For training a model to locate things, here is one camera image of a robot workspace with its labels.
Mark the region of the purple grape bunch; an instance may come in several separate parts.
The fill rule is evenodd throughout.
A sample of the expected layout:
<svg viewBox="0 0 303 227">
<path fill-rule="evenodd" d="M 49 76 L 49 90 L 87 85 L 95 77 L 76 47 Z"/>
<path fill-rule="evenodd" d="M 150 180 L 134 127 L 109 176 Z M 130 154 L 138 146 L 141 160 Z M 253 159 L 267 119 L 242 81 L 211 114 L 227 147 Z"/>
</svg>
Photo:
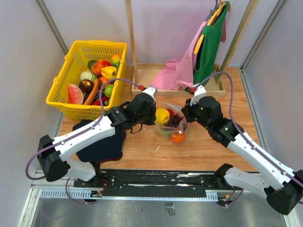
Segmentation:
<svg viewBox="0 0 303 227">
<path fill-rule="evenodd" d="M 181 117 L 179 114 L 174 114 L 170 117 L 169 121 L 165 124 L 167 127 L 171 128 L 178 128 L 180 122 L 184 119 L 184 117 Z"/>
</svg>

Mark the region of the red apple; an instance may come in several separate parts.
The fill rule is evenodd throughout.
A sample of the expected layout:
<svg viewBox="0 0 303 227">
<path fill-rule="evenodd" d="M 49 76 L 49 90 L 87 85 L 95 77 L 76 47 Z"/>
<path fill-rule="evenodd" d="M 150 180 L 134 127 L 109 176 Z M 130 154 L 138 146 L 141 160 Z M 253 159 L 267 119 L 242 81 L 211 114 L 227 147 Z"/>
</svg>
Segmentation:
<svg viewBox="0 0 303 227">
<path fill-rule="evenodd" d="M 167 111 L 169 112 L 170 117 L 173 117 L 173 116 L 174 116 L 174 112 L 173 112 L 172 110 L 167 109 Z"/>
</svg>

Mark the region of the clear zip top bag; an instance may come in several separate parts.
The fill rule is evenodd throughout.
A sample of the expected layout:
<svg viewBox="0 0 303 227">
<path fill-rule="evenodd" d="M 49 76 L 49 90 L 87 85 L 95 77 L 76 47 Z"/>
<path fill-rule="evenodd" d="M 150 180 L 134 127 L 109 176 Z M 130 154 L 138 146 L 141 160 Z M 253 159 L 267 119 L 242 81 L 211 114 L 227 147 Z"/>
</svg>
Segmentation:
<svg viewBox="0 0 303 227">
<path fill-rule="evenodd" d="M 156 102 L 155 128 L 157 132 L 176 144 L 186 139 L 188 124 L 181 112 L 182 105 L 168 100 L 158 99 Z"/>
</svg>

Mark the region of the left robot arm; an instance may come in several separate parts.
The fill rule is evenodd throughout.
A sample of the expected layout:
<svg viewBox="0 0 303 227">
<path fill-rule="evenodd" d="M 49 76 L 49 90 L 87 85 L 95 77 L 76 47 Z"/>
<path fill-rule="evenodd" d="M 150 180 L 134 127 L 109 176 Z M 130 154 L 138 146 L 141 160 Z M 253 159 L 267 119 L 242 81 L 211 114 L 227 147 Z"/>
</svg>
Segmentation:
<svg viewBox="0 0 303 227">
<path fill-rule="evenodd" d="M 63 177 L 78 178 L 89 186 L 101 183 L 101 175 L 89 162 L 72 160 L 71 156 L 85 147 L 136 125 L 153 125 L 156 116 L 156 88 L 148 87 L 131 102 L 112 107 L 103 116 L 60 137 L 40 138 L 37 159 L 48 182 Z"/>
</svg>

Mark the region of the orange pumpkin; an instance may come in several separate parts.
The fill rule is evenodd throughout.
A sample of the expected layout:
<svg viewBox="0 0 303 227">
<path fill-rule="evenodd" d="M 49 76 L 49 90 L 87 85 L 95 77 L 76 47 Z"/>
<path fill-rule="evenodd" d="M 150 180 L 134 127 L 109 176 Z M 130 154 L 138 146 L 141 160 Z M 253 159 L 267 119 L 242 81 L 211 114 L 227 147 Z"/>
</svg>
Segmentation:
<svg viewBox="0 0 303 227">
<path fill-rule="evenodd" d="M 102 75 L 101 71 L 103 68 L 104 68 L 103 63 L 98 61 L 96 63 L 93 63 L 93 65 L 91 66 L 91 72 L 97 77 L 100 77 Z"/>
</svg>

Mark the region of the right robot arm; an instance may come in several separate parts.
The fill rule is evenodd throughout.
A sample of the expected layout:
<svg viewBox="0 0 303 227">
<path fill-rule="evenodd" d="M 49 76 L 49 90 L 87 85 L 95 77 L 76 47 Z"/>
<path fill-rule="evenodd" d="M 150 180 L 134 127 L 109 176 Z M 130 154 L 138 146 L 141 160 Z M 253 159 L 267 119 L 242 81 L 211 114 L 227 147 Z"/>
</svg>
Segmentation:
<svg viewBox="0 0 303 227">
<path fill-rule="evenodd" d="M 261 174 L 253 176 L 224 164 L 214 178 L 219 189 L 231 185 L 248 190 L 266 199 L 282 215 L 290 214 L 301 203 L 303 171 L 295 171 L 267 153 L 233 117 L 223 116 L 221 105 L 214 97 L 187 99 L 181 111 L 188 123 L 197 122 L 203 126 L 214 141 L 239 154 Z"/>
</svg>

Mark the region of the yellow lemon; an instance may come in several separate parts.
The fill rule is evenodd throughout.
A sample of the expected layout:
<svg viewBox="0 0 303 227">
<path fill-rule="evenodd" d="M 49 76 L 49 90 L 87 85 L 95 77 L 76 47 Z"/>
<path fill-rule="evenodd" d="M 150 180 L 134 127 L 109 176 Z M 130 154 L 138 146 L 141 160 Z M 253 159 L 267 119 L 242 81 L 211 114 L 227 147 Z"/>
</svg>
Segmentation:
<svg viewBox="0 0 303 227">
<path fill-rule="evenodd" d="M 157 108 L 155 115 L 156 115 L 155 123 L 158 125 L 165 125 L 170 119 L 170 113 L 165 108 Z"/>
</svg>

